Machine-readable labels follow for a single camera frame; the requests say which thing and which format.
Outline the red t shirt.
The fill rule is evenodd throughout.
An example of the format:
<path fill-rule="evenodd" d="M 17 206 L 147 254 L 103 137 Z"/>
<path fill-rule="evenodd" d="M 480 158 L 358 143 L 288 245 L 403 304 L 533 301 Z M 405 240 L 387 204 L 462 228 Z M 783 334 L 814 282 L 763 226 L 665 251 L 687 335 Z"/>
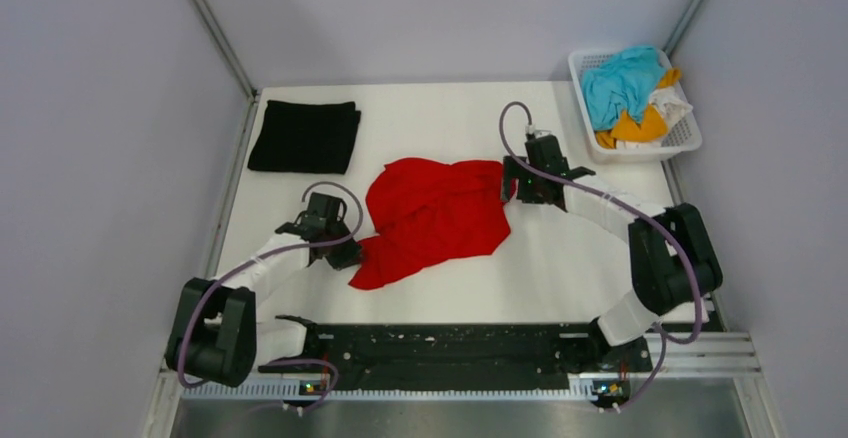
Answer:
<path fill-rule="evenodd" d="M 372 183 L 366 205 L 375 234 L 348 285 L 371 291 L 449 260 L 488 256 L 509 237 L 501 200 L 504 166 L 403 158 Z"/>

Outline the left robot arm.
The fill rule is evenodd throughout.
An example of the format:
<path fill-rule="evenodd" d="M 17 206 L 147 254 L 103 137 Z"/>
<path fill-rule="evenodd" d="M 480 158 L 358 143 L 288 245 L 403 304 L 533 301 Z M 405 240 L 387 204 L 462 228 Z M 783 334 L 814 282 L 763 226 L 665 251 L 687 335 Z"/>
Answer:
<path fill-rule="evenodd" d="M 253 370 L 278 359 L 302 372 L 319 362 L 321 346 L 308 336 L 305 321 L 257 314 L 287 279 L 315 262 L 343 270 L 362 260 L 362 248 L 345 222 L 344 199 L 307 192 L 302 201 L 298 215 L 245 261 L 183 286 L 165 362 L 184 387 L 208 382 L 237 387 Z"/>

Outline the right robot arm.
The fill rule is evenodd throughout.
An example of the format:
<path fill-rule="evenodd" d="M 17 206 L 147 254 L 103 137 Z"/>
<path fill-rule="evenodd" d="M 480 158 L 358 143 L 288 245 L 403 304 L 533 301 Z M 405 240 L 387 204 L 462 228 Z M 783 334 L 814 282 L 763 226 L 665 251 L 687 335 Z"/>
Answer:
<path fill-rule="evenodd" d="M 612 370 L 627 355 L 626 343 L 654 329 L 671 336 L 663 319 L 690 303 L 689 344 L 700 337 L 704 296 L 723 283 L 723 272 L 700 211 L 692 204 L 662 206 L 620 190 L 594 171 L 572 168 L 552 135 L 527 134 L 525 155 L 508 149 L 502 186 L 517 186 L 523 203 L 551 204 L 620 239 L 629 250 L 631 288 L 592 322 L 598 334 L 586 343 L 589 362 Z"/>

